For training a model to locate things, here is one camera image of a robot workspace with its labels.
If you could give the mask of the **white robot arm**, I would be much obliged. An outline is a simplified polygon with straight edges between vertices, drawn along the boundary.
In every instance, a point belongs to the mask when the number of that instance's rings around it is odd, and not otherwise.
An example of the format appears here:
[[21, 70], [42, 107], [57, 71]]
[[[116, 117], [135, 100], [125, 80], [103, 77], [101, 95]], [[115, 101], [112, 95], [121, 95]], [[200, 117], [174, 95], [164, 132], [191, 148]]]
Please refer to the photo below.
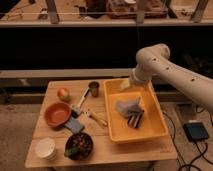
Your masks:
[[136, 53], [136, 67], [130, 77], [120, 84], [123, 91], [134, 85], [147, 85], [157, 74], [196, 104], [213, 114], [213, 79], [192, 72], [168, 60], [170, 49], [165, 44], [156, 44]]

